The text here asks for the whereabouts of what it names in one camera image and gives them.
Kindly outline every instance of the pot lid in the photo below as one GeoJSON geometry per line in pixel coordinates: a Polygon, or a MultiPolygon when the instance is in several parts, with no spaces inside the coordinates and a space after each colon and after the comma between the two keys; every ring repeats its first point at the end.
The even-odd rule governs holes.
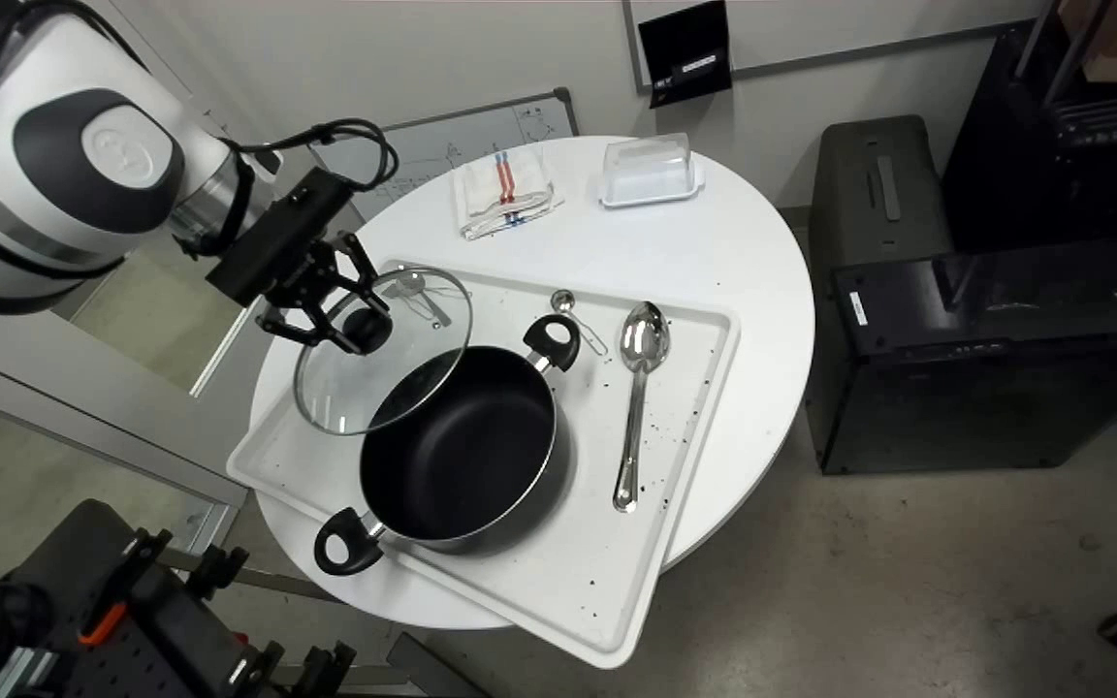
{"type": "Polygon", "coordinates": [[[297,407],[328,435],[370,435],[418,413],[471,349],[471,290],[439,268],[381,270],[373,294],[344,294],[330,323],[338,342],[297,360],[297,407]]]}

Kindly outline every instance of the spoon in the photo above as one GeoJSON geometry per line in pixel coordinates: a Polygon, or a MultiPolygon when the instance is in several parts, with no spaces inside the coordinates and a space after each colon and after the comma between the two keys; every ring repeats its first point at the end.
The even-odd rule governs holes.
{"type": "Polygon", "coordinates": [[[621,354],[626,354],[626,365],[634,371],[634,404],[629,404],[626,463],[621,463],[621,473],[612,482],[612,506],[626,510],[626,512],[640,498],[644,385],[650,385],[650,371],[657,371],[662,365],[668,349],[673,349],[673,334],[668,334],[662,312],[653,308],[653,303],[640,303],[629,313],[626,339],[621,339],[621,354]]]}

